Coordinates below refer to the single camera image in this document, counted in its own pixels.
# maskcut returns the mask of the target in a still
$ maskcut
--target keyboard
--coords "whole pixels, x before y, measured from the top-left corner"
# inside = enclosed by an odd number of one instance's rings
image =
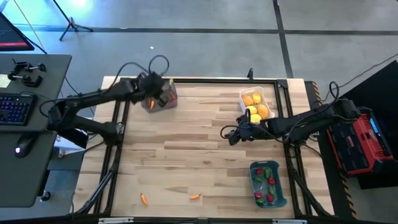
[[[0,125],[26,126],[36,100],[34,94],[0,93]]]

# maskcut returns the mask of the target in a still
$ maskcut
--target wooden table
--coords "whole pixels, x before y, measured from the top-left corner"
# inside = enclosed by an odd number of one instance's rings
[[[104,77],[102,88],[110,86],[113,79]],[[294,114],[309,110],[304,81],[287,81]],[[236,124],[235,119],[242,114],[239,91],[253,84],[176,83],[176,86],[178,106],[174,109],[148,114],[141,105],[130,107],[112,216],[293,218],[283,145],[268,140],[230,146],[220,137],[221,128]],[[270,109],[278,116],[273,86],[261,86]],[[110,121],[113,109],[114,102],[99,105],[95,120]],[[101,141],[100,137],[93,139],[89,146]],[[307,144],[318,149],[315,142]],[[97,147],[84,157],[74,196],[76,209],[98,185],[104,149],[105,146]],[[288,200],[284,208],[260,209],[254,204],[248,168],[254,161],[266,160],[280,165],[280,181]],[[326,211],[333,213],[322,159],[303,147],[302,160],[308,188]],[[140,193],[146,196],[149,206],[141,203]],[[297,193],[304,211],[298,185]],[[188,199],[195,194],[202,194],[201,199]]]

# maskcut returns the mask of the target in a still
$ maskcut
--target black stand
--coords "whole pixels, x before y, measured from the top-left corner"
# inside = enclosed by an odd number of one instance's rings
[[[90,31],[90,32],[94,32],[94,30],[93,30],[92,28],[89,28],[89,27],[85,27],[85,26],[81,26],[81,25],[76,24],[72,17],[69,17],[69,18],[67,17],[67,15],[63,12],[63,10],[62,10],[61,7],[58,5],[58,3],[57,3],[56,0],[52,0],[52,1],[55,3],[55,5],[57,6],[57,8],[61,11],[61,13],[62,13],[62,15],[64,16],[64,18],[68,21],[68,26],[67,26],[67,28],[65,29],[65,31],[63,31],[63,34],[62,34],[61,37],[60,37],[60,41],[62,41],[62,39],[63,39],[63,37],[65,36],[65,34],[67,34],[67,32],[68,32],[71,28],[74,29],[75,32],[78,32],[78,31],[79,31],[77,28],[82,28],[82,29],[88,30],[88,31]]]

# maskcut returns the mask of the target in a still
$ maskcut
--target monitor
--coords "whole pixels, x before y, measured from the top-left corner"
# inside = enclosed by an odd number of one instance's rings
[[[0,51],[34,50],[25,35],[0,12]]]

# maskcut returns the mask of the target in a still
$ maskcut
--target gray floor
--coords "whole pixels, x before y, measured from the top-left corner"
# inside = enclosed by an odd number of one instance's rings
[[[29,21],[38,27],[63,27],[65,19],[51,0],[17,0]],[[272,0],[58,0],[77,23],[93,27],[277,29]],[[284,29],[288,30],[398,30],[396,0],[279,0]],[[10,1],[3,11],[11,22],[26,24]],[[31,31],[26,36],[37,41]],[[133,32],[37,32],[50,54],[73,56],[68,79],[78,91],[97,89],[105,75],[114,75],[127,61],[144,66],[157,54],[170,59],[169,75],[285,78],[279,34],[182,34]],[[372,65],[398,53],[398,35],[286,35],[292,73],[318,83],[323,96],[330,81],[340,85]],[[355,80],[344,93],[382,68]],[[161,61],[154,65],[162,71]],[[129,67],[123,75],[135,75]],[[64,84],[63,94],[72,94]],[[91,116],[82,111],[83,116]],[[24,209],[25,217],[68,213],[76,183],[75,171],[53,173],[48,188],[55,198]],[[68,185],[62,181],[70,177]],[[360,190],[349,180],[359,219],[397,222],[398,188]],[[15,218],[17,209],[0,209],[0,219]]]

